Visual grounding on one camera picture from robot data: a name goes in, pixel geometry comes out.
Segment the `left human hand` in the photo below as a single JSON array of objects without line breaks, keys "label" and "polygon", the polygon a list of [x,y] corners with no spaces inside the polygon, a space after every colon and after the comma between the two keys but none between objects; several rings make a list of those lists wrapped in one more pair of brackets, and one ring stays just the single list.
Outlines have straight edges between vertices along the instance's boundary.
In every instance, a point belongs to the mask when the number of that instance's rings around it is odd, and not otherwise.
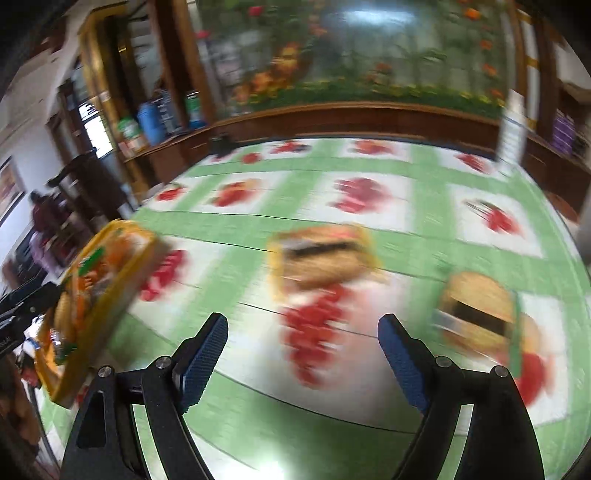
[{"label": "left human hand", "polygon": [[28,445],[33,448],[38,446],[39,422],[24,391],[12,354],[1,359],[1,416]]}]

